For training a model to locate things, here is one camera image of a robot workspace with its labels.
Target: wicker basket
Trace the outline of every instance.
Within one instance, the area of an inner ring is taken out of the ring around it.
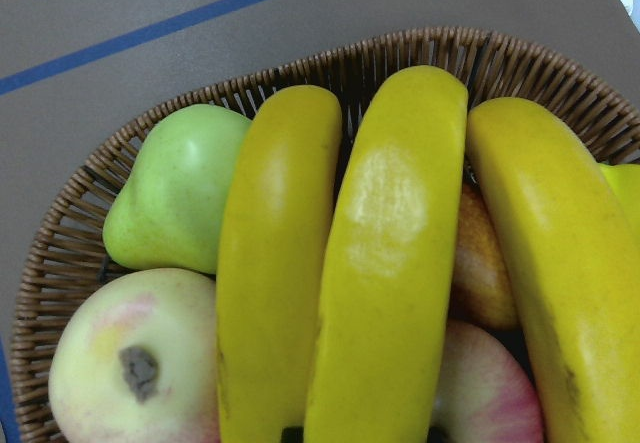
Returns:
[[[605,82],[540,45],[491,31],[423,28],[386,34],[180,95],[119,129],[67,181],[35,235],[16,301],[10,372],[24,442],[66,441],[53,420],[47,378],[58,338],[76,308],[126,269],[108,261],[101,229],[154,125],[182,107],[213,103],[253,117],[280,88],[326,87],[344,113],[345,150],[384,79],[411,65],[445,68],[464,84],[470,106],[512,95],[562,118],[596,159],[640,162],[640,113]]]

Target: brown woven basket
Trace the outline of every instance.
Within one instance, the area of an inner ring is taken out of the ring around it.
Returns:
[[[599,161],[640,162],[640,113],[605,82],[538,44],[479,29],[431,27],[386,34],[161,103],[89,155],[35,235],[16,301],[10,353],[22,441],[66,441],[49,407],[51,358],[76,308],[105,280],[127,272],[106,258],[102,224],[142,141],[159,120],[195,103],[225,106],[251,118],[278,89],[312,83],[338,96],[348,152],[380,84],[393,72],[418,64],[439,66],[458,77],[469,89],[470,106],[504,95],[528,98],[567,122]]]

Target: gray table surface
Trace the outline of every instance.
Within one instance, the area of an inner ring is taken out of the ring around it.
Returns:
[[[157,22],[170,28],[171,17],[220,1],[227,0],[0,0],[0,335],[7,352],[24,259],[55,195],[109,135],[185,91],[382,33],[448,25],[553,48],[640,107],[640,34],[618,0],[231,0],[233,11],[116,46],[120,35]],[[87,48],[105,47],[80,64]],[[62,64],[65,55],[73,57],[68,71],[45,64]]]

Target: fruit basket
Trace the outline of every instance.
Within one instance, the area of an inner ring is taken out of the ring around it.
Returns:
[[[469,90],[469,105],[498,96],[534,100],[563,119],[599,161],[640,162],[640,113],[578,63],[539,44],[494,31],[428,27],[385,34],[165,101],[128,122],[89,154],[51,203],[24,266],[15,306],[10,372],[25,442],[65,441],[49,408],[47,381],[58,339],[78,306],[128,272],[102,243],[104,218],[154,125],[196,103],[251,118],[270,95],[311,83],[343,111],[342,167],[360,119],[381,83],[407,66],[446,69]]]

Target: brown pear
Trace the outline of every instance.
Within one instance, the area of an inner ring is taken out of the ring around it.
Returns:
[[[463,182],[450,314],[489,330],[519,327],[498,238],[477,186]]]

